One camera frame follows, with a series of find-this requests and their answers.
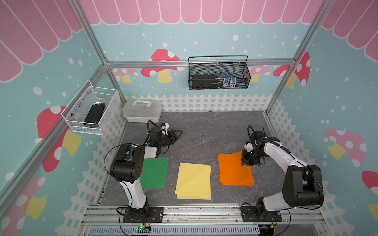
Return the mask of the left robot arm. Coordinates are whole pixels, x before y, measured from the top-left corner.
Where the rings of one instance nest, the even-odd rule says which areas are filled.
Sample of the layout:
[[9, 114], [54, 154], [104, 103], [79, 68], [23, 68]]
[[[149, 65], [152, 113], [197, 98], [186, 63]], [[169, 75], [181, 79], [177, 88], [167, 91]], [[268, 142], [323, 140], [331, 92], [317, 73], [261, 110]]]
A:
[[163, 154], [162, 148], [174, 145], [183, 133], [182, 130], [169, 129], [168, 123], [157, 125], [148, 120], [147, 137], [142, 145], [123, 143], [108, 151], [110, 153], [117, 150], [112, 163], [105, 171], [121, 184], [127, 195], [129, 202], [125, 212], [122, 213], [121, 208], [117, 209], [125, 223], [148, 220], [161, 222], [158, 215], [163, 213], [163, 208], [159, 208], [159, 211], [155, 211], [155, 208], [150, 209], [148, 198], [142, 190], [140, 176], [144, 160], [158, 158]]

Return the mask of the yellow paper sheet bottom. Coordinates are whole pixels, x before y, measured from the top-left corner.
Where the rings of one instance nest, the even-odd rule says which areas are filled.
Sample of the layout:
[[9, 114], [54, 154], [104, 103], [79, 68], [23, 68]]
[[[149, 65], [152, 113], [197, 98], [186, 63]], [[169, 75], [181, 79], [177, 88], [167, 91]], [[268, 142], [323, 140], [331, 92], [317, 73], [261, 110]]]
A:
[[180, 163], [175, 194], [177, 199], [211, 200], [211, 166]]

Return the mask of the orange paper sheet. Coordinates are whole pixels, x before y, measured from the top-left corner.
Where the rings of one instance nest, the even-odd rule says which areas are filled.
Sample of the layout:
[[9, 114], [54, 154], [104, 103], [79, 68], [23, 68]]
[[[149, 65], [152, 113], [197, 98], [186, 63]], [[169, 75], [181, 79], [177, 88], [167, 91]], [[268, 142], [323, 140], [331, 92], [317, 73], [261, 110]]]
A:
[[241, 165], [242, 151], [233, 154], [220, 154], [218, 156], [219, 168], [221, 166], [244, 166]]
[[222, 185], [255, 185], [255, 180], [250, 166], [221, 166], [220, 182]]

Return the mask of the green paper sheet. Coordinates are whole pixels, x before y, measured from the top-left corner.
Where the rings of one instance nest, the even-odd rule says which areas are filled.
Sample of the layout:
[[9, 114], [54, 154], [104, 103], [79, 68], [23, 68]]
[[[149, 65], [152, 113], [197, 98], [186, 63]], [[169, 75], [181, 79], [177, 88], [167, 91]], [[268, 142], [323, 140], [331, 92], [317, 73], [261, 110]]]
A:
[[142, 188], [165, 188], [168, 158], [144, 160], [140, 182]]

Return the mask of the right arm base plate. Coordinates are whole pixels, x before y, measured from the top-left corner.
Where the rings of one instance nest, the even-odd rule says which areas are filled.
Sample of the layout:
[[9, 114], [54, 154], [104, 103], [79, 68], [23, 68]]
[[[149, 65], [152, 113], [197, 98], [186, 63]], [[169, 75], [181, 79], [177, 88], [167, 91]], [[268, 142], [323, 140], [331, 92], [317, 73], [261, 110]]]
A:
[[265, 211], [255, 206], [240, 207], [243, 222], [268, 222], [276, 224], [282, 222], [282, 216], [278, 211]]

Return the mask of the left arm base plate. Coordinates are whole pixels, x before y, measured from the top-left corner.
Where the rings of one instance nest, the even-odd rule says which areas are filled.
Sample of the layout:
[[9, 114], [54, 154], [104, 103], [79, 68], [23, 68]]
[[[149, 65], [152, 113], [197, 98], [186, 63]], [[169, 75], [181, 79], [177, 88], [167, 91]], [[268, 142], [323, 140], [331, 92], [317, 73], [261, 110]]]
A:
[[164, 208], [150, 207], [146, 217], [137, 216], [134, 213], [126, 213], [123, 223], [162, 223]]

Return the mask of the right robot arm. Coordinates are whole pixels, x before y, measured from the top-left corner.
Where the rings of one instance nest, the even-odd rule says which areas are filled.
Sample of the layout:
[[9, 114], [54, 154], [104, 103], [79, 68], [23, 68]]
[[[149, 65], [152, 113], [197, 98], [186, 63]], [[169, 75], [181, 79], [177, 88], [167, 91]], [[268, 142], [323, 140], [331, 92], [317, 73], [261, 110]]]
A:
[[254, 130], [249, 125], [247, 133], [249, 140], [244, 145], [241, 164], [260, 166], [266, 157], [270, 157], [285, 173], [281, 191], [259, 198], [251, 208], [254, 210], [252, 215], [258, 221], [272, 219], [277, 222], [282, 210], [321, 208], [324, 204], [321, 169], [295, 157], [276, 137], [268, 137], [264, 130]]

